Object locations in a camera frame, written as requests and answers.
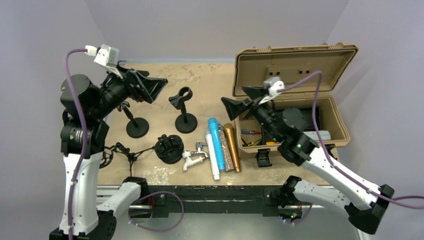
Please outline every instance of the open case lid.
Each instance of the open case lid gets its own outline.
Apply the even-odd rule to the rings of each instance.
[[[264,80],[280,76],[288,87],[321,70],[320,92],[329,92],[339,81],[340,76],[352,61],[358,48],[355,45],[292,46],[273,48],[249,48],[239,52],[235,58],[235,74],[232,95],[245,97],[242,86],[263,87]],[[314,93],[318,77],[313,77],[299,87],[284,92]]]

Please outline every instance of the white wall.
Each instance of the white wall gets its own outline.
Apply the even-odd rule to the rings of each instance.
[[[342,161],[396,196],[424,195],[424,2],[350,0],[328,39],[338,41],[359,47],[334,91],[351,135]],[[372,239],[424,239],[423,222],[391,204]]]
[[[65,197],[63,56],[105,40],[83,0],[2,1],[0,33],[0,239],[47,239]],[[92,61],[71,56],[71,72],[101,83]]]
[[[233,62],[253,46],[320,45],[348,0],[86,0],[120,58]]]

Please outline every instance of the round stand base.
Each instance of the round stand base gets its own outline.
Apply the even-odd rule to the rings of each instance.
[[[149,131],[149,123],[146,119],[141,117],[134,118],[134,121],[138,124],[138,127],[134,126],[134,124],[129,121],[126,125],[126,133],[133,139],[138,139],[143,137]]]
[[[175,127],[178,132],[189,134],[197,128],[198,120],[193,114],[186,113],[185,115],[187,116],[187,123],[184,122],[184,116],[181,114],[175,119]]]

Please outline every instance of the wooden table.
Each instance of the wooden table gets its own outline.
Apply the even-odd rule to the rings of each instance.
[[[185,150],[195,151],[196,142],[205,142],[205,130],[208,119],[215,117],[221,124],[230,122],[221,97],[232,97],[234,81],[234,64],[127,64],[126,68],[134,68],[150,72],[150,77],[168,79],[153,104],[137,103],[128,100],[129,110],[134,117],[145,118],[150,125],[148,133],[138,139],[127,135],[128,119],[123,112],[114,110],[111,114],[110,130],[106,138],[106,146],[122,143],[131,152],[150,148],[162,134],[179,135]],[[179,133],[175,128],[175,119],[180,115],[168,101],[182,87],[190,87],[193,91],[191,100],[185,102],[187,112],[197,117],[197,129],[189,134]],[[220,180],[214,181],[209,159],[194,165],[183,172],[184,160],[176,164],[162,162],[153,150],[143,153],[132,166],[133,176],[147,179],[149,185],[282,185],[290,175],[295,175],[313,184],[327,184],[317,175],[287,162],[281,157],[271,158],[272,167],[259,168],[255,159],[241,159],[240,173],[221,172]],[[112,163],[100,169],[99,185],[120,185],[130,175],[129,162],[124,155],[115,153]]]

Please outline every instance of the screwdriver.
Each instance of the screwdriver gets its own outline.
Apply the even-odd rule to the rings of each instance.
[[[259,135],[259,134],[261,134],[261,132],[260,131],[249,130],[249,129],[242,129],[241,130],[241,134],[244,134],[244,135]]]

